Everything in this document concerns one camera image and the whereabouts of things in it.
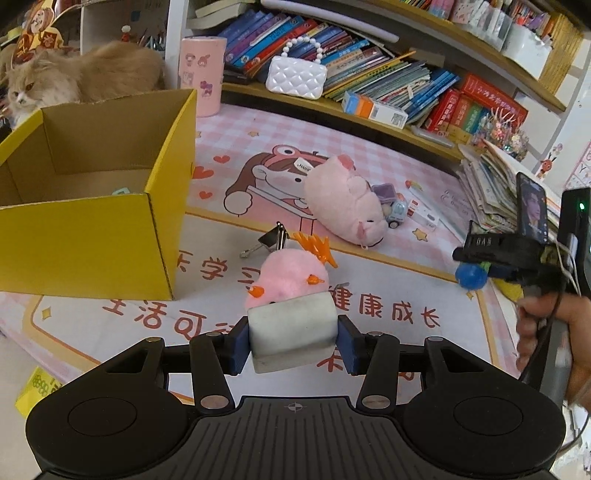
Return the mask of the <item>person's right hand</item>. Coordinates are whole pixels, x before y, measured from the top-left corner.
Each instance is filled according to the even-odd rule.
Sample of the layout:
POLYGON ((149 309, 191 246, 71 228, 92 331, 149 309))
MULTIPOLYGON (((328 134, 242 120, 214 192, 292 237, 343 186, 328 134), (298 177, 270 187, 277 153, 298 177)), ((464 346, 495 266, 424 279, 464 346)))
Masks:
MULTIPOLYGON (((519 371, 524 370, 537 346, 538 320, 550 316, 557 298, 557 293, 549 293, 541 297, 525 297, 518 302, 516 332, 519 341, 516 365, 519 371)), ((565 322, 570 331, 573 364, 567 400, 570 404, 577 404, 590 412, 590 300, 587 297, 564 294, 554 318, 565 322)))

